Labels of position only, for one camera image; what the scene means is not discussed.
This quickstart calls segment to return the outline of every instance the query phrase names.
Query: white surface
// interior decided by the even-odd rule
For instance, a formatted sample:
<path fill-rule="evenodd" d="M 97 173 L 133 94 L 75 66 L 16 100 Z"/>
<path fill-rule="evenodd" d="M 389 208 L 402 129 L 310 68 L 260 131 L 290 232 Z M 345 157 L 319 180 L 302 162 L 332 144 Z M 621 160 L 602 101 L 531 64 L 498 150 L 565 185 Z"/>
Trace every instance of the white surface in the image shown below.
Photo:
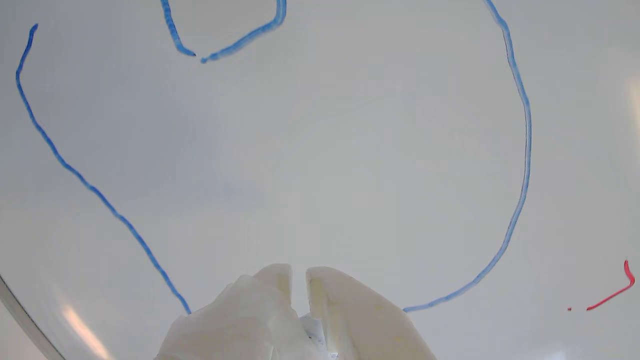
<path fill-rule="evenodd" d="M 640 273 L 640 5 L 495 5 L 531 98 L 529 197 L 495 270 L 411 319 L 439 359 L 635 359 L 637 287 L 584 309 L 626 285 L 625 258 Z M 209 54 L 275 1 L 172 10 Z M 110 358 L 152 359 L 182 308 L 30 124 L 14 76 L 36 22 L 22 85 L 37 119 L 193 309 L 276 262 L 299 314 L 318 265 L 415 305 L 502 241 L 524 114 L 480 0 L 292 0 L 281 28 L 207 65 L 175 50 L 159 1 L 3 3 L 0 273 L 67 360 L 100 358 L 70 314 Z"/>

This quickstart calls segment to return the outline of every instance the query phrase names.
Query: whiteboard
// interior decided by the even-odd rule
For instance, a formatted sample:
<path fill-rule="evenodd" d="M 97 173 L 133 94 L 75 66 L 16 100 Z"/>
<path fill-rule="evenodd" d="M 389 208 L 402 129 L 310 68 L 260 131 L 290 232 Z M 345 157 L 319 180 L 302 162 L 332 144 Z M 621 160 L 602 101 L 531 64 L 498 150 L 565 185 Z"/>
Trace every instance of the whiteboard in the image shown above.
<path fill-rule="evenodd" d="M 640 4 L 493 3 L 531 102 L 528 196 L 495 268 L 409 316 L 439 359 L 635 359 L 637 287 L 585 309 L 640 272 Z M 291 0 L 200 62 L 277 4 L 172 1 L 197 56 L 158 1 L 2 5 L 0 274 L 66 360 L 152 359 L 185 310 L 32 125 L 35 23 L 35 118 L 191 309 L 270 263 L 299 315 L 311 266 L 424 304 L 503 244 L 525 115 L 485 3 Z"/>

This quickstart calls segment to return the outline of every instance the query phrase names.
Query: red marker line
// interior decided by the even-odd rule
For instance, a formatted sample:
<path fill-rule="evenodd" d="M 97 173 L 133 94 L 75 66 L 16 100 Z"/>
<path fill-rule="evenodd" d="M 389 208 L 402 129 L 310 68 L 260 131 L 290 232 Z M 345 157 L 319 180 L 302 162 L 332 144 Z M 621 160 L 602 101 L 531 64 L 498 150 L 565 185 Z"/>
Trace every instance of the red marker line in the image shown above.
<path fill-rule="evenodd" d="M 597 304 L 595 304 L 595 305 L 592 305 L 592 306 L 587 307 L 587 311 L 589 311 L 589 310 L 593 310 L 593 309 L 595 309 L 596 307 L 598 307 L 598 306 L 600 306 L 600 305 L 604 304 L 605 302 L 607 302 L 607 301 L 609 301 L 609 300 L 613 299 L 614 297 L 616 297 L 616 296 L 620 295 L 620 294 L 621 294 L 621 293 L 623 293 L 624 291 L 627 291 L 631 286 L 633 286 L 633 285 L 636 283 L 636 278 L 634 277 L 634 274 L 631 274 L 631 270 L 629 270 L 629 262 L 628 262 L 627 260 L 625 260 L 625 274 L 626 274 L 626 275 L 627 275 L 627 277 L 629 278 L 629 285 L 627 285 L 626 287 L 624 287 L 624 288 L 622 288 L 622 289 L 620 289 L 620 290 L 616 291 L 615 293 L 613 293 L 611 296 L 607 297 L 607 298 L 606 298 L 606 299 L 604 299 L 603 301 L 601 301 L 601 302 L 599 302 L 599 303 L 597 303 Z"/>

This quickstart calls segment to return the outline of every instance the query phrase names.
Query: blue curved line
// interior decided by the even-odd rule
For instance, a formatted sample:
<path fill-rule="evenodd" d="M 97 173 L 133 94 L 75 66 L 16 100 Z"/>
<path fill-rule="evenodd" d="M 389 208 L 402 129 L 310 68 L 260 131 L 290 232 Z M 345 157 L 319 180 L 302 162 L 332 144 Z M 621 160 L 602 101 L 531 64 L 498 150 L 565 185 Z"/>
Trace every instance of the blue curved line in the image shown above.
<path fill-rule="evenodd" d="M 224 49 L 207 56 L 206 58 L 200 59 L 200 62 L 207 63 L 207 61 L 218 60 L 220 58 L 224 58 L 225 56 L 234 54 L 250 42 L 254 41 L 255 38 L 279 27 L 284 22 L 284 18 L 287 16 L 287 0 L 276 0 L 276 6 L 276 15 L 273 20 L 251 31 L 249 34 L 241 37 L 240 40 L 234 42 L 230 46 L 227 46 Z"/>
<path fill-rule="evenodd" d="M 509 221 L 509 226 L 507 227 L 507 233 L 504 235 L 504 241 L 502 242 L 502 246 L 498 250 L 498 253 L 491 259 L 489 265 L 487 265 L 481 272 L 473 279 L 470 283 L 464 285 L 462 288 L 448 294 L 447 296 L 436 299 L 427 304 L 418 305 L 418 306 L 410 306 L 406 307 L 403 310 L 407 313 L 411 313 L 413 311 L 429 309 L 430 307 L 434 307 L 443 302 L 447 302 L 449 300 L 455 299 L 460 295 L 467 292 L 467 290 L 473 288 L 477 285 L 485 276 L 489 274 L 489 272 L 493 269 L 495 264 L 498 263 L 504 252 L 507 250 L 509 246 L 509 242 L 511 241 L 511 235 L 513 234 L 513 229 L 516 227 L 516 223 L 518 222 L 518 218 L 520 217 L 520 212 L 522 211 L 522 207 L 524 206 L 525 199 L 527 198 L 527 191 L 529 189 L 529 175 L 531 174 L 531 105 L 529 104 L 529 97 L 527 96 L 527 92 L 524 90 L 524 85 L 522 83 L 522 78 L 520 77 L 520 71 L 518 70 L 518 65 L 516 64 L 516 59 L 513 55 L 513 43 L 511 42 L 511 32 L 509 30 L 509 26 L 507 22 L 500 16 L 498 10 L 493 5 L 492 0 L 483 0 L 491 15 L 493 20 L 495 21 L 500 29 L 502 29 L 502 36 L 504 37 L 504 45 L 507 49 L 507 61 L 509 62 L 509 67 L 511 68 L 511 73 L 513 74 L 513 79 L 515 80 L 516 86 L 518 88 L 518 93 L 520 94 L 520 98 L 522 100 L 522 106 L 524 107 L 525 113 L 525 123 L 527 128 L 526 133 L 526 143 L 525 143 L 525 158 L 524 158 L 524 178 L 522 179 L 522 188 L 520 190 L 520 198 L 518 199 L 518 204 L 516 205 L 516 209 L 511 216 L 511 221 Z"/>
<path fill-rule="evenodd" d="M 109 211 L 113 214 L 113 216 L 116 217 L 119 221 L 121 221 L 121 223 L 123 223 L 129 229 L 131 234 L 136 238 L 136 240 L 138 241 L 138 243 L 140 244 L 142 249 L 147 254 L 149 260 L 151 260 L 151 263 L 153 264 L 154 268 L 156 268 L 156 270 L 160 273 L 160 275 L 164 279 L 164 282 L 166 283 L 166 285 L 169 287 L 169 289 L 171 289 L 171 292 L 175 295 L 175 297 L 178 298 L 178 300 L 180 300 L 180 303 L 184 307 L 184 310 L 187 312 L 187 314 L 191 314 L 191 309 L 189 308 L 189 305 L 187 304 L 186 300 L 184 300 L 184 297 L 182 297 L 182 295 L 178 292 L 178 290 L 176 290 L 175 286 L 173 285 L 173 283 L 169 279 L 169 275 L 167 275 L 166 272 L 164 271 L 164 269 L 162 269 L 162 267 L 158 263 L 158 260 L 156 259 L 156 257 L 151 252 L 151 249 L 149 248 L 147 243 L 145 243 L 145 240 L 143 240 L 142 236 L 140 236 L 140 234 L 138 234 L 136 228 L 133 227 L 133 225 L 127 220 L 127 218 L 122 216 L 113 207 L 113 205 L 111 205 L 111 203 L 109 203 L 107 198 L 104 197 L 104 195 L 100 192 L 100 190 L 98 190 L 94 185 L 91 185 L 87 180 L 84 179 L 84 176 L 82 174 L 80 174 L 80 172 L 78 170 L 74 169 L 71 165 L 69 165 L 65 161 L 65 159 L 62 157 L 62 155 L 60 155 L 60 153 L 58 152 L 56 146 L 53 144 L 53 141 L 51 140 L 51 138 L 49 138 L 49 135 L 47 135 L 47 133 L 44 131 L 44 129 L 42 129 L 42 126 L 40 126 L 38 121 L 36 121 L 35 116 L 33 116 L 33 111 L 31 111 L 31 106 L 29 105 L 29 102 L 27 101 L 26 95 L 24 95 L 24 91 L 23 91 L 22 85 L 20 83 L 20 74 L 22 73 L 22 67 L 24 66 L 24 60 L 26 60 L 27 55 L 29 54 L 29 50 L 31 50 L 31 44 L 33 43 L 33 35 L 35 34 L 37 29 L 38 29 L 38 24 L 35 24 L 31 28 L 31 30 L 29 30 L 29 42 L 27 42 L 27 47 L 25 48 L 24 53 L 22 54 L 22 58 L 20 59 L 20 65 L 18 65 L 18 69 L 15 71 L 15 83 L 16 83 L 16 85 L 18 85 L 18 92 L 20 92 L 20 97 L 22 98 L 22 102 L 24 103 L 24 106 L 27 108 L 27 112 L 29 113 L 29 117 L 31 118 L 31 123 L 36 128 L 36 130 L 40 133 L 40 135 L 42 135 L 42 138 L 44 139 L 44 141 L 47 143 L 47 145 L 51 149 L 51 152 L 54 154 L 54 156 L 56 157 L 58 162 L 60 162 L 60 165 L 62 165 L 62 167 L 67 169 L 69 172 L 71 172 L 71 174 L 74 174 L 78 178 L 78 180 L 80 180 L 80 182 L 87 189 L 89 189 L 89 191 L 94 193 L 102 201 L 102 203 L 109 209 Z"/>
<path fill-rule="evenodd" d="M 169 7 L 169 0 L 160 0 L 160 3 L 162 4 L 162 11 L 164 12 L 164 21 L 169 28 L 169 33 L 171 34 L 171 38 L 173 39 L 175 48 L 182 54 L 188 56 L 196 56 L 196 53 L 184 47 L 184 45 L 182 45 L 182 41 L 180 41 L 178 30 L 176 30 L 175 24 L 173 23 L 173 17 L 171 16 L 171 7 Z"/>

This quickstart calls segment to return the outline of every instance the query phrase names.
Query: blue marker line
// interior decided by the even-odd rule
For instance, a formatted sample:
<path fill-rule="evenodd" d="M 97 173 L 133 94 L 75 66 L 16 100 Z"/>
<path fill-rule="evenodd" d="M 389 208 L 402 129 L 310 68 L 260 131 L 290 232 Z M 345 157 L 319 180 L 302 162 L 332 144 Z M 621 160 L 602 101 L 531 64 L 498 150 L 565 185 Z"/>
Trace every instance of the blue marker line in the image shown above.
<path fill-rule="evenodd" d="M 71 174 L 74 174 L 78 178 L 78 180 L 80 180 L 80 182 L 87 189 L 89 189 L 89 191 L 94 193 L 102 201 L 102 203 L 109 209 L 109 211 L 113 214 L 113 216 L 116 217 L 119 221 L 121 221 L 129 229 L 129 231 L 136 238 L 140 246 L 142 246 L 142 249 L 145 251 L 145 253 L 149 257 L 149 260 L 151 260 L 151 263 L 154 265 L 154 268 L 156 268 L 156 270 L 160 273 L 166 285 L 169 286 L 169 289 L 171 289 L 171 292 L 175 295 L 175 297 L 178 298 L 178 300 L 180 300 L 180 303 L 182 303 L 184 310 L 187 312 L 187 314 L 191 314 L 189 305 L 184 300 L 184 297 L 182 297 L 182 295 L 178 292 L 178 290 L 176 290 L 175 286 L 169 279 L 169 275 L 167 275 L 166 272 L 162 269 L 162 267 L 158 263 L 158 260 L 151 252 L 151 249 L 149 248 L 147 243 L 145 243 L 145 240 L 143 240 L 142 236 L 138 234 L 136 228 L 133 227 L 133 225 L 124 216 L 122 216 L 118 211 L 116 211 L 113 205 L 109 203 L 107 198 L 104 197 L 104 195 L 100 192 L 100 190 L 98 190 L 94 185 L 91 185 L 87 180 L 85 180 L 84 176 L 80 174 L 78 170 L 74 169 L 71 165 L 69 165 L 65 161 L 64 158 L 62 158 L 56 146 L 53 144 L 53 141 L 51 141 L 51 138 L 49 138 L 49 136 L 44 131 L 44 129 L 42 129 L 42 126 L 40 126 L 40 124 L 36 121 L 36 118 L 33 116 L 33 111 L 31 111 L 31 106 L 29 105 L 29 102 L 27 101 L 27 97 L 26 95 L 24 95 L 24 91 L 22 90 L 22 85 L 20 83 L 20 73 L 22 73 L 22 66 L 24 65 L 24 60 L 26 60 L 27 55 L 29 54 L 29 50 L 31 50 L 31 44 L 33 43 L 33 35 L 36 33 L 37 29 L 38 29 L 38 24 L 35 24 L 31 28 L 31 30 L 29 30 L 29 42 L 27 43 L 27 47 L 25 48 L 24 53 L 22 54 L 22 58 L 20 59 L 20 65 L 18 65 L 18 69 L 15 71 L 15 83 L 16 85 L 18 85 L 18 92 L 20 92 L 20 97 L 22 98 L 22 102 L 24 102 L 24 106 L 27 108 L 27 112 L 29 113 L 29 117 L 31 118 L 31 123 L 36 128 L 36 130 L 40 133 L 40 135 L 42 135 L 42 138 L 51 149 L 51 152 L 53 152 L 56 159 L 58 159 L 58 162 L 60 162 L 60 165 L 62 165 L 65 169 L 71 172 Z"/>
<path fill-rule="evenodd" d="M 518 87 L 518 93 L 520 94 L 520 98 L 522 100 L 522 105 L 524 107 L 525 113 L 525 123 L 527 128 L 526 133 L 526 143 L 525 143 L 525 158 L 524 158 L 524 178 L 522 179 L 522 188 L 520 190 L 520 198 L 518 199 L 518 204 L 516 205 L 516 209 L 511 216 L 511 221 L 509 221 L 509 226 L 507 227 L 507 233 L 504 235 L 504 241 L 502 242 L 502 246 L 500 246 L 500 250 L 498 253 L 491 259 L 489 265 L 487 265 L 481 272 L 476 276 L 473 281 L 464 285 L 462 288 L 448 294 L 445 297 L 441 297 L 427 304 L 418 305 L 418 306 L 410 306 L 406 307 L 403 310 L 407 313 L 411 313 L 412 311 L 429 309 L 430 307 L 434 307 L 443 302 L 447 302 L 449 300 L 455 299 L 460 295 L 467 292 L 467 290 L 473 288 L 477 285 L 486 274 L 493 269 L 495 264 L 498 263 L 505 250 L 507 250 L 507 246 L 509 246 L 509 242 L 511 241 L 511 235 L 513 234 L 513 229 L 516 227 L 516 223 L 518 222 L 518 218 L 520 217 L 520 212 L 522 211 L 522 207 L 524 206 L 525 199 L 527 198 L 527 190 L 529 189 L 529 175 L 531 173 L 531 106 L 529 104 L 529 97 L 527 96 L 527 92 L 524 90 L 524 85 L 522 84 L 522 78 L 520 77 L 520 71 L 518 70 L 518 65 L 516 64 L 516 59 L 513 56 L 513 43 L 511 42 L 511 32 L 509 30 L 509 26 L 507 22 L 500 16 L 498 10 L 493 5 L 492 0 L 483 0 L 485 5 L 489 8 L 493 20 L 495 21 L 500 29 L 502 29 L 502 36 L 504 37 L 504 45 L 507 48 L 507 61 L 509 62 L 509 67 L 511 68 L 511 73 L 513 74 L 513 79 L 516 82 L 516 86 Z"/>
<path fill-rule="evenodd" d="M 182 54 L 188 56 L 196 56 L 196 53 L 187 49 L 182 45 L 182 41 L 180 41 L 180 36 L 178 36 L 178 30 L 175 29 L 175 24 L 173 23 L 173 17 L 171 16 L 171 8 L 169 7 L 169 0 L 160 0 L 162 4 L 162 11 L 164 12 L 164 21 L 166 22 L 167 27 L 169 28 L 169 33 L 173 38 L 173 43 L 175 44 L 175 48 L 180 51 Z"/>
<path fill-rule="evenodd" d="M 255 38 L 279 27 L 284 22 L 284 18 L 287 16 L 287 0 L 276 0 L 276 6 L 276 16 L 273 18 L 273 20 L 251 31 L 249 34 L 243 36 L 242 38 L 240 38 L 240 40 L 234 42 L 232 45 L 216 53 L 213 53 L 206 58 L 200 59 L 200 62 L 206 63 L 207 61 L 218 60 L 220 58 L 224 58 L 225 56 L 234 54 L 250 42 L 254 41 Z"/>

